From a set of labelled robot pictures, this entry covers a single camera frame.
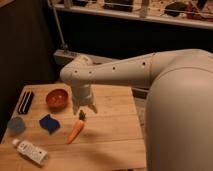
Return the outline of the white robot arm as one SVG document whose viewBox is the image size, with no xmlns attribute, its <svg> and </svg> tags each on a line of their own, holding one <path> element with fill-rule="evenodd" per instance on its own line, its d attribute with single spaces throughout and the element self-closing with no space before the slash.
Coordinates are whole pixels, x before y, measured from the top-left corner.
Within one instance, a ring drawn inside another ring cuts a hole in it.
<svg viewBox="0 0 213 171">
<path fill-rule="evenodd" d="M 93 103 L 93 84 L 148 90 L 148 171 L 213 171 L 213 53 L 183 49 L 94 65 L 80 55 L 60 72 L 76 106 Z"/>
</svg>

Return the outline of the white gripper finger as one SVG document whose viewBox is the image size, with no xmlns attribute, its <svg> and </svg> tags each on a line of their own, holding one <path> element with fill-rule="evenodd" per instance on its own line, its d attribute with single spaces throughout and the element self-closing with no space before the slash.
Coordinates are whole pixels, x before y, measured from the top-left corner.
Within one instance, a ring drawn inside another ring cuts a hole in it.
<svg viewBox="0 0 213 171">
<path fill-rule="evenodd" d="M 76 115 L 78 113 L 79 110 L 79 106 L 73 106 L 73 114 Z"/>
<path fill-rule="evenodd" d="M 90 104 L 89 106 L 88 106 L 94 113 L 98 113 L 98 110 L 97 110 L 97 107 L 96 107 L 96 105 L 94 105 L 94 104 Z"/>
</svg>

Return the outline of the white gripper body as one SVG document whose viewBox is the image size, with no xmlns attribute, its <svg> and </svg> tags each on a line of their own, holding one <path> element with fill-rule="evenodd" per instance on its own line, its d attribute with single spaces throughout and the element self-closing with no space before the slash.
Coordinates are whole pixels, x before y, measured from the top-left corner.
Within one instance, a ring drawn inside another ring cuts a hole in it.
<svg viewBox="0 0 213 171">
<path fill-rule="evenodd" d="M 91 107 L 94 102 L 93 92 L 90 84 L 72 86 L 73 108 L 78 110 L 81 106 Z"/>
</svg>

